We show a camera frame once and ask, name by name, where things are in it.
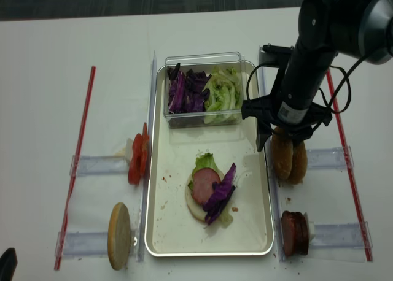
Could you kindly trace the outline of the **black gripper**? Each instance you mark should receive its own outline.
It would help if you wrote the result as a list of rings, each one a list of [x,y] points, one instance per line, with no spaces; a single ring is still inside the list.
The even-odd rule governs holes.
[[[311,138],[316,130],[316,125],[329,125],[332,114],[319,104],[312,103],[309,109],[295,110],[284,104],[279,112],[274,112],[273,101],[270,96],[245,100],[241,108],[242,118],[254,117],[257,119],[257,151],[261,152],[266,141],[272,134],[276,134],[272,128],[276,125],[282,128],[287,137],[297,146]]]

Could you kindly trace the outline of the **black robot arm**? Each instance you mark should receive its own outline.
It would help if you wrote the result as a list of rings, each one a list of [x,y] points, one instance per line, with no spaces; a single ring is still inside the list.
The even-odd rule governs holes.
[[[264,45],[260,66],[278,70],[271,92],[244,100],[243,118],[257,120],[257,150],[278,135],[309,139],[336,114],[314,97],[338,54],[381,65],[392,58],[392,0],[303,0],[293,47]]]

